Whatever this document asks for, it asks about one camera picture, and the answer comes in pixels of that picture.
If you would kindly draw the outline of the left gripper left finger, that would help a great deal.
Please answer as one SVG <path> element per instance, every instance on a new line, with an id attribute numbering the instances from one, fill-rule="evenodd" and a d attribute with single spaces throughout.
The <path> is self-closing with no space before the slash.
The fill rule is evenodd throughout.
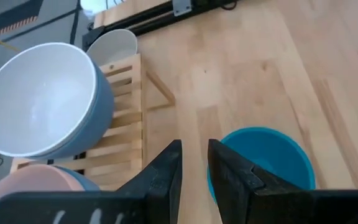
<path id="1" fill-rule="evenodd" d="M 0 199 L 0 224 L 177 224 L 182 143 L 172 141 L 115 191 L 16 192 Z"/>

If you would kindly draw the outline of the black hazard-striped floor strip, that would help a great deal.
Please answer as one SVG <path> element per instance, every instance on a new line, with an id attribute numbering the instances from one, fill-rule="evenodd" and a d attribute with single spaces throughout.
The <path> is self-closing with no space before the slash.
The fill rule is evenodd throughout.
<path id="1" fill-rule="evenodd" d="M 35 22 L 44 0 L 27 2 L 0 13 L 0 35 Z"/>

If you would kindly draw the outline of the translucent orange bowl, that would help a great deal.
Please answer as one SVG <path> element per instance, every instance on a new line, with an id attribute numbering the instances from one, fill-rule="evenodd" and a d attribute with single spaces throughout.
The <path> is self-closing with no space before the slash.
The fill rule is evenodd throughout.
<path id="1" fill-rule="evenodd" d="M 84 188 L 67 172 L 43 164 L 23 167 L 0 180 L 0 198 L 33 191 L 84 191 Z"/>

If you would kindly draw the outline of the light blue bowl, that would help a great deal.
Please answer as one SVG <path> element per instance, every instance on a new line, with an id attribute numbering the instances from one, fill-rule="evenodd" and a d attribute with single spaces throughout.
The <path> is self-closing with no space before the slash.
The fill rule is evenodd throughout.
<path id="1" fill-rule="evenodd" d="M 94 182 L 90 181 L 89 179 L 87 179 L 84 175 L 76 171 L 73 171 L 71 169 L 67 169 L 65 167 L 60 167 L 60 166 L 55 166 L 55 167 L 71 175 L 74 179 L 76 179 L 81 184 L 81 186 L 86 191 L 100 191 L 99 186 Z"/>

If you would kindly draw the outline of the teal bowl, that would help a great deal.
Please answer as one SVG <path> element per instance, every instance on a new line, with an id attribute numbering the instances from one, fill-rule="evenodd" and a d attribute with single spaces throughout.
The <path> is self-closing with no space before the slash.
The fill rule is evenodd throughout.
<path id="1" fill-rule="evenodd" d="M 220 143 L 302 190 L 316 187 L 313 166 L 306 152 L 280 131 L 266 127 L 242 128 L 223 137 Z"/>

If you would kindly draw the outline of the white bowl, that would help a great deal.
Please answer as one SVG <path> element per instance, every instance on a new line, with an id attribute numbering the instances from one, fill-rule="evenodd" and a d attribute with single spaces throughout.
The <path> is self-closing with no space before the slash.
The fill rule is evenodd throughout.
<path id="1" fill-rule="evenodd" d="M 40 44 L 11 58 L 0 68 L 0 154 L 61 146 L 88 115 L 97 84 L 94 63 L 74 45 Z"/>

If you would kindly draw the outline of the slatted bamboo shelf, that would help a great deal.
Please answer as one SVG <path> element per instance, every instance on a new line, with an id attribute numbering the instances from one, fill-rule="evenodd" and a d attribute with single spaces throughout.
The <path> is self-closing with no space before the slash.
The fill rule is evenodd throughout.
<path id="1" fill-rule="evenodd" d="M 175 105 L 175 96 L 141 54 L 101 69 L 114 92 L 109 129 L 90 150 L 48 164 L 77 171 L 103 190 L 116 190 L 147 164 L 147 113 Z"/>

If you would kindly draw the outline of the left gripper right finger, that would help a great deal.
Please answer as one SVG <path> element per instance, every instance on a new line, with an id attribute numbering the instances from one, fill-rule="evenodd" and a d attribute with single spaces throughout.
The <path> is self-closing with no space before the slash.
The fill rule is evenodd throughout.
<path id="1" fill-rule="evenodd" d="M 358 224 L 358 190 L 302 190 L 217 139 L 208 165 L 223 224 Z"/>

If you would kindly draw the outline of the beige bowl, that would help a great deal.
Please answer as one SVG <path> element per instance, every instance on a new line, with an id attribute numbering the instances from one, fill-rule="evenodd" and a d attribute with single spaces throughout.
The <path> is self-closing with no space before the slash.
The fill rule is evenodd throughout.
<path id="1" fill-rule="evenodd" d="M 127 29 L 116 29 L 98 37 L 86 54 L 98 66 L 128 58 L 137 54 L 138 41 L 135 34 Z"/>

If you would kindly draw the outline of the black aluminium table frame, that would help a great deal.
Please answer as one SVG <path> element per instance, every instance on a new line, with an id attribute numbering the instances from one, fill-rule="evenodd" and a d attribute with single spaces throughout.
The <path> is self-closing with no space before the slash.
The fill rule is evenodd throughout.
<path id="1" fill-rule="evenodd" d="M 115 29 L 128 29 L 136 36 L 180 22 L 216 8 L 230 11 L 238 0 L 169 0 L 117 22 L 89 29 L 83 36 L 82 49 L 87 51 L 97 38 Z"/>

